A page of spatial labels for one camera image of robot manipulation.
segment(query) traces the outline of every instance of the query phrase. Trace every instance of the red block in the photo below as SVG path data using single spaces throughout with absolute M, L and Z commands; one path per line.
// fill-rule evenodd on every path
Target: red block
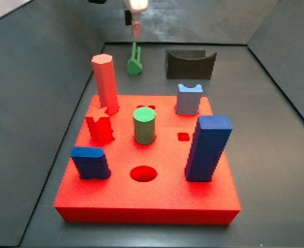
M 105 143 L 114 141 L 111 135 L 113 130 L 110 127 L 109 116 L 106 114 L 107 108 L 89 108 L 85 115 L 85 122 L 87 125 L 91 140 L 95 141 L 98 146 L 103 146 Z
M 81 180 L 69 160 L 54 203 L 63 219 L 94 223 L 229 225 L 241 207 L 225 153 L 211 182 L 189 182 L 185 178 L 197 115 L 175 114 L 175 96 L 118 96 L 118 99 L 119 112 L 110 117 L 115 140 L 103 146 L 111 176 L 107 180 Z M 134 142 L 131 113 L 139 105 L 154 106 L 155 110 L 155 140 L 150 145 Z M 203 97 L 198 113 L 211 114 Z M 179 140 L 182 133 L 190 138 Z M 93 145 L 86 123 L 75 145 Z
M 117 89 L 114 79 L 113 59 L 107 54 L 99 54 L 91 60 L 101 108 L 107 107 L 107 114 L 118 112 Z

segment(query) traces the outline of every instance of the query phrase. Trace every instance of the green cylinder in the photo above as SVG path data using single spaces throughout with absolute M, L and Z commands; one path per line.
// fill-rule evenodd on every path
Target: green cylinder
M 134 139 L 138 144 L 150 144 L 154 141 L 154 119 L 155 111 L 151 108 L 141 107 L 133 112 Z

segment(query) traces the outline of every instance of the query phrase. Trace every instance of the foam block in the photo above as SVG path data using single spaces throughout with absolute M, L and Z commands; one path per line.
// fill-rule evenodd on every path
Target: foam block
M 98 143 L 98 146 L 103 146 L 105 143 L 114 141 L 106 110 L 107 108 L 89 108 L 85 115 L 90 137 Z
M 101 108 L 107 107 L 107 114 L 114 115 L 118 112 L 118 102 L 111 56 L 107 54 L 95 55 L 91 64 Z
M 197 114 L 202 88 L 198 84 L 189 88 L 183 84 L 178 84 L 177 93 L 177 114 Z
M 81 179 L 107 179 L 110 170 L 105 151 L 98 147 L 73 147 L 70 152 L 73 164 Z
M 186 165 L 186 179 L 190 182 L 210 182 L 231 130 L 226 115 L 201 115 L 197 118 Z
M 133 112 L 134 140 L 138 144 L 150 144 L 154 141 L 155 112 L 149 107 L 137 108 Z
M 241 207 L 225 153 L 210 183 L 186 180 L 191 140 L 179 141 L 178 133 L 193 136 L 195 116 L 175 114 L 175 100 L 118 96 L 119 112 L 110 117 L 115 140 L 103 146 L 111 175 L 107 180 L 81 180 L 69 160 L 54 203 L 67 222 L 229 225 L 234 220 Z M 155 140 L 149 145 L 134 142 L 131 113 L 138 106 L 155 110 Z M 199 113 L 211 114 L 205 97 Z M 93 145 L 86 123 L 75 145 Z

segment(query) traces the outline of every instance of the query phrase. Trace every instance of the light blue block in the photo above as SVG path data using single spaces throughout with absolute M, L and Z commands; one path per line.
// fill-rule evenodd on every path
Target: light blue block
M 186 87 L 183 84 L 178 84 L 177 93 L 177 114 L 195 115 L 198 111 L 199 98 L 202 94 L 202 88 L 198 84 L 194 88 Z

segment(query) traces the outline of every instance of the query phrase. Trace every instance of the hole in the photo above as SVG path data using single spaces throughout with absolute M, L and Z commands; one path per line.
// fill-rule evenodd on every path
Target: hole
M 130 170 L 130 177 L 138 182 L 150 182 L 155 176 L 157 172 L 153 167 L 139 166 Z
M 177 133 L 177 139 L 178 141 L 189 141 L 190 140 L 189 133 Z

